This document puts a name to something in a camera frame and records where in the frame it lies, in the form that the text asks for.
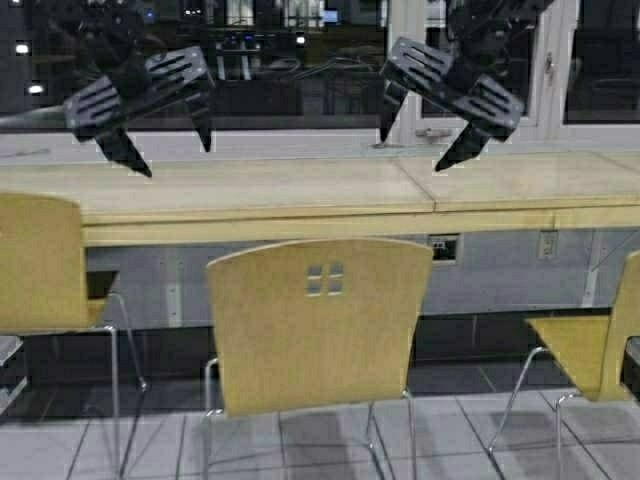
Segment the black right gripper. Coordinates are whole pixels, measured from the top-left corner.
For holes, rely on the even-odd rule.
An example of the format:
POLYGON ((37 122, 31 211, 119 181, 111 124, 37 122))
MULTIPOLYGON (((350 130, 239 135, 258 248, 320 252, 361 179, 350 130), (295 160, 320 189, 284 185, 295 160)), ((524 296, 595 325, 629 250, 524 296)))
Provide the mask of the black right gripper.
POLYGON ((477 157, 488 136, 509 138, 524 113, 523 101, 491 75, 450 51, 400 37, 381 70, 387 82, 380 114, 380 142, 385 143, 407 95, 418 94, 467 122, 435 165, 441 172, 477 157))

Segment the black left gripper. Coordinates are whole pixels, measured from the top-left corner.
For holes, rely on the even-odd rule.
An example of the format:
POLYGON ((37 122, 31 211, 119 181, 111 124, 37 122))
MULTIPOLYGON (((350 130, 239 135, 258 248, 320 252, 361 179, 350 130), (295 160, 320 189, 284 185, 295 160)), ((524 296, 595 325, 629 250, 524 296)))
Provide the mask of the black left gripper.
POLYGON ((184 104, 206 152, 212 147, 215 89, 203 51, 190 46, 147 58, 136 55, 64 102, 66 126, 80 141, 97 142, 105 158, 147 178, 152 171, 127 134, 140 117, 184 104))

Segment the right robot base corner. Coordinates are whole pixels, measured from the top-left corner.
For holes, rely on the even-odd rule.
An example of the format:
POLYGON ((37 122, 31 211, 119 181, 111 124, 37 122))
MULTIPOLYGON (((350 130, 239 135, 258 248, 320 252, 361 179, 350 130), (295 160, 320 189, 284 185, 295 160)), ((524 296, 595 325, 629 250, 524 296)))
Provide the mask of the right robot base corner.
POLYGON ((621 384, 636 402, 640 401, 640 338, 630 337, 625 345, 622 367, 621 384))

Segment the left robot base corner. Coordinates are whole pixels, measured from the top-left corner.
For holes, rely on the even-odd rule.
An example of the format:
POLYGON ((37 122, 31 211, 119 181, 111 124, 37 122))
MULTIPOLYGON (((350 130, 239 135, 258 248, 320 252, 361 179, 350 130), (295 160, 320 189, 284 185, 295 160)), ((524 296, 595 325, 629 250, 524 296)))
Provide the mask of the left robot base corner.
POLYGON ((28 386, 24 344, 17 336, 1 336, 1 412, 4 413, 28 386))

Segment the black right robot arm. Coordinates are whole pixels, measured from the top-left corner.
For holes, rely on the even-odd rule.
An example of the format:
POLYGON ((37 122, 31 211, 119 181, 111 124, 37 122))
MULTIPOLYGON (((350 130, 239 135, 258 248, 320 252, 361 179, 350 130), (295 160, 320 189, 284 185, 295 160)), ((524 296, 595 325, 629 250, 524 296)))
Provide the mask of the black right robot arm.
POLYGON ((380 114, 385 142, 409 93, 467 122, 435 166, 437 172, 471 160, 492 140, 506 142, 525 103, 499 78, 508 72, 508 45, 534 29, 549 1, 449 1, 450 50, 398 38, 380 75, 387 81, 380 114))

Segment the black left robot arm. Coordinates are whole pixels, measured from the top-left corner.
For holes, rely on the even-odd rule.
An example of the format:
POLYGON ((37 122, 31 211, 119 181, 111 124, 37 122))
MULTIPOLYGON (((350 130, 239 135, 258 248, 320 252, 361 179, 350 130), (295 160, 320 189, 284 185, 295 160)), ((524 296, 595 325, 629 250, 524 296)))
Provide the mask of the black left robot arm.
POLYGON ((106 160, 150 178, 127 125, 182 104, 202 147, 211 151, 216 82, 200 46, 145 55, 144 20, 129 1, 35 1, 33 8, 42 25, 79 41, 99 72, 63 102, 65 126, 79 142, 96 142, 106 160))

